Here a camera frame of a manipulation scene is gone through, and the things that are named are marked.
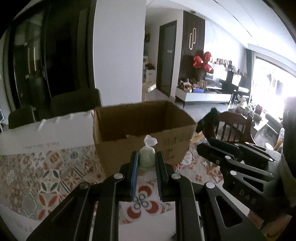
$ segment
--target floral tablecloth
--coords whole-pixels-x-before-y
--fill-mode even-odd
[[[48,216],[79,183],[95,184],[106,178],[94,145],[0,156],[0,167],[0,204],[33,220]],[[223,179],[218,168],[210,171],[194,143],[174,169],[196,183],[219,183]],[[120,224],[133,223],[143,215],[161,215],[173,208],[173,203],[160,201],[152,170],[138,176],[133,202],[120,203]]]

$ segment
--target door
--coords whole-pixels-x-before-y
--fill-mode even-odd
[[[89,88],[86,28],[90,1],[53,1],[45,34],[45,68],[51,97]]]
[[[41,66],[41,10],[18,24],[12,45],[12,66],[16,85],[16,107],[32,105],[38,119],[49,116],[48,90]]]
[[[156,83],[158,90],[168,97],[172,87],[176,33],[177,21],[160,26]]]

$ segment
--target cardboard boxes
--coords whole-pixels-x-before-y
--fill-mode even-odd
[[[156,89],[155,82],[144,82],[142,83],[142,102],[146,101],[146,94]]]
[[[147,69],[146,70],[146,81],[145,82],[155,82],[155,70]]]
[[[169,101],[98,107],[94,115],[94,143],[107,176],[128,163],[133,151],[144,146],[147,134],[155,137],[154,147],[165,162],[182,162],[196,128],[195,121]]]

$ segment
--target window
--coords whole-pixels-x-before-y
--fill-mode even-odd
[[[254,64],[252,102],[259,104],[273,117],[283,117],[284,100],[296,96],[296,78],[281,68],[256,59]]]

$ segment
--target plastic bag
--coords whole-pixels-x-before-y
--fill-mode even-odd
[[[153,146],[157,144],[157,139],[147,135],[144,144],[145,146],[139,150],[139,168],[148,171],[155,166],[155,150]]]
[[[274,147],[274,150],[281,153],[284,145],[285,129],[282,127],[279,131],[278,141]]]

